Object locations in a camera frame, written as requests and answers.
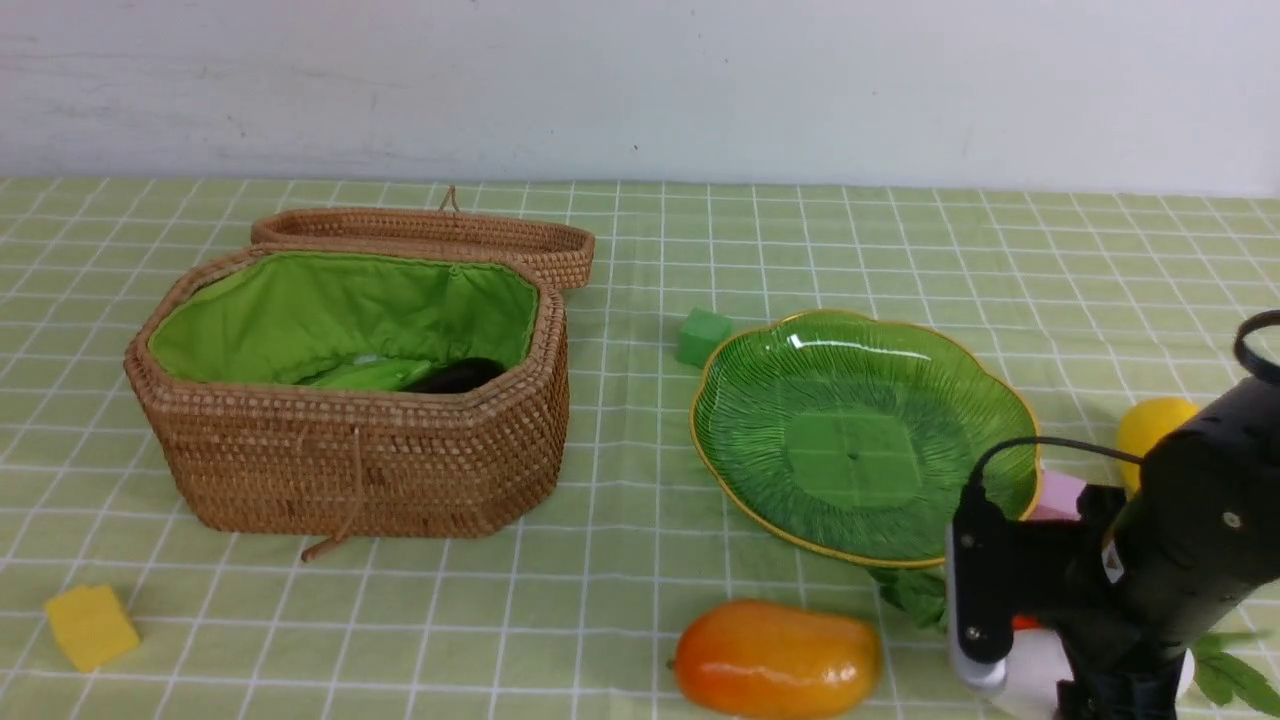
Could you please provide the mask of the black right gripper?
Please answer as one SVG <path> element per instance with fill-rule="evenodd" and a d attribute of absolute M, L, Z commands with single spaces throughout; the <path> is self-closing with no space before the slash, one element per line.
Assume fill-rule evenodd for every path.
<path fill-rule="evenodd" d="M 1012 525 L 1010 571 L 1015 616 L 1053 632 L 1070 678 L 1057 684 L 1052 719 L 1175 719 L 1185 651 L 1170 659 L 1147 647 L 1137 614 L 1114 597 L 1116 552 L 1108 527 L 1124 489 L 1087 486 L 1074 521 Z"/>

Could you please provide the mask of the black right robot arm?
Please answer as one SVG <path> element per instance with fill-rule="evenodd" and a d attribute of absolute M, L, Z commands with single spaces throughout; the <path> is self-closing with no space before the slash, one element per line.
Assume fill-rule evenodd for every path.
<path fill-rule="evenodd" d="M 1172 719 L 1192 646 L 1277 579 L 1277 386 L 1242 380 L 1161 439 L 1133 498 L 1012 532 L 1018 611 L 1057 635 L 1057 719 Z"/>

